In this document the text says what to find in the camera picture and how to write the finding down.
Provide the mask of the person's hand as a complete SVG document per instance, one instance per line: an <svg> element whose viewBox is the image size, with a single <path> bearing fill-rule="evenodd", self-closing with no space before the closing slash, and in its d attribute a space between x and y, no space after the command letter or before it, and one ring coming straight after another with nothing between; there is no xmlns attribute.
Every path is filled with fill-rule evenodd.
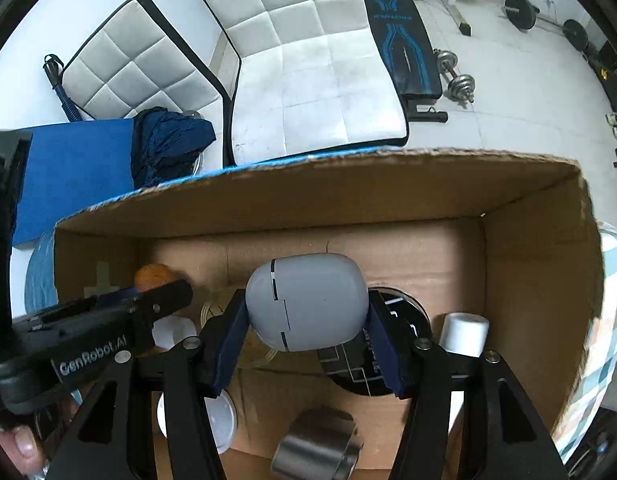
<svg viewBox="0 0 617 480"><path fill-rule="evenodd" d="M30 427L0 428L0 446L20 474L27 476L43 471L46 455Z"/></svg>

